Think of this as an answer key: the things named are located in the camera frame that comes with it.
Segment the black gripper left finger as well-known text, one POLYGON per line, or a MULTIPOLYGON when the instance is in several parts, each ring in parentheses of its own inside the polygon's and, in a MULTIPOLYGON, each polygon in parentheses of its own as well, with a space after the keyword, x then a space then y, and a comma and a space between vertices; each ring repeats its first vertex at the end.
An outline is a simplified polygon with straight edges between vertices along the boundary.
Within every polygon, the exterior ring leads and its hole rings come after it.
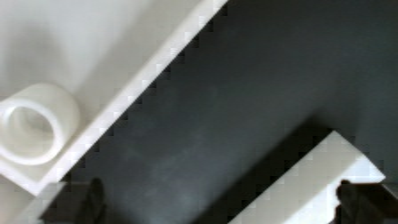
POLYGON ((41 221, 45 224, 107 224, 105 186, 98 178, 66 184, 41 221))

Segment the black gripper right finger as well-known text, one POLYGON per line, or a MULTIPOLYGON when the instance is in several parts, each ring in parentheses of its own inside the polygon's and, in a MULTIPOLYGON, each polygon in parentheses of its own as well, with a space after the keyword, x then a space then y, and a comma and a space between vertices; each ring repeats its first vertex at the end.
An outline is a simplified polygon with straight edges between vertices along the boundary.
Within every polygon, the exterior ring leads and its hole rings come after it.
POLYGON ((398 224, 398 183, 341 181, 331 224, 398 224))

